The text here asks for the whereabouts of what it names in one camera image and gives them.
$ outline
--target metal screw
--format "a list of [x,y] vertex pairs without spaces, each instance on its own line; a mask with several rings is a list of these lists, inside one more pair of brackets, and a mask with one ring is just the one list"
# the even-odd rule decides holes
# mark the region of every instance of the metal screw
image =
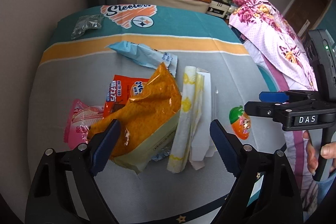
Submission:
[[244,148],[244,150],[247,151],[247,152],[249,152],[249,151],[252,150],[252,146],[249,145],[249,144],[245,144],[245,145],[243,146],[243,148]]
[[86,143],[81,143],[79,146],[78,146],[78,150],[85,150],[87,148],[87,144]]
[[54,150],[52,150],[51,148],[48,148],[48,149],[45,151],[45,154],[46,154],[47,156],[50,156],[53,152],[54,152]]
[[283,153],[281,150],[278,150],[278,151],[277,151],[277,155],[278,155],[279,157],[283,157],[283,156],[284,156],[284,153]]

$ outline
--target green lid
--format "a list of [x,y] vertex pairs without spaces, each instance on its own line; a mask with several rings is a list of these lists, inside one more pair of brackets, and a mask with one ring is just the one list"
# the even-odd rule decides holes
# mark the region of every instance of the green lid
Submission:
[[230,110],[229,119],[230,124],[233,124],[235,121],[239,119],[241,115],[243,115],[244,109],[243,106],[236,106],[233,109]]

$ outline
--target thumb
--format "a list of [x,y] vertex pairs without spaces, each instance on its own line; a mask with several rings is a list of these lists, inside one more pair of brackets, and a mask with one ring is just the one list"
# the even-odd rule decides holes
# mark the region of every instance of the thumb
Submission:
[[336,158],[336,142],[328,143],[321,148],[321,156],[325,159]]

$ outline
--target human hand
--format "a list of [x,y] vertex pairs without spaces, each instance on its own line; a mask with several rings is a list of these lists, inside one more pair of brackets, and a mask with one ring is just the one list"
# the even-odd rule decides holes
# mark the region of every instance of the human hand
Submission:
[[[308,131],[305,131],[302,135],[304,139],[309,139],[306,146],[306,152],[307,152],[307,167],[309,172],[312,173],[312,175],[315,175],[315,170],[318,166],[318,159],[315,156],[315,148],[313,147],[309,133]],[[325,146],[322,146],[321,149],[321,156],[325,159],[334,159],[333,164],[330,167],[330,173],[333,172],[333,170],[336,169],[336,142],[326,144]]]

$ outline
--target pink snack package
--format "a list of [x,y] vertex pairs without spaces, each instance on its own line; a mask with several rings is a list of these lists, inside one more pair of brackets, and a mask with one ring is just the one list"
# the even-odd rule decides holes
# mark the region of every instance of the pink snack package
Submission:
[[89,127],[103,118],[103,112],[103,106],[87,106],[79,99],[73,101],[64,129],[64,142],[71,150],[80,143],[88,143]]

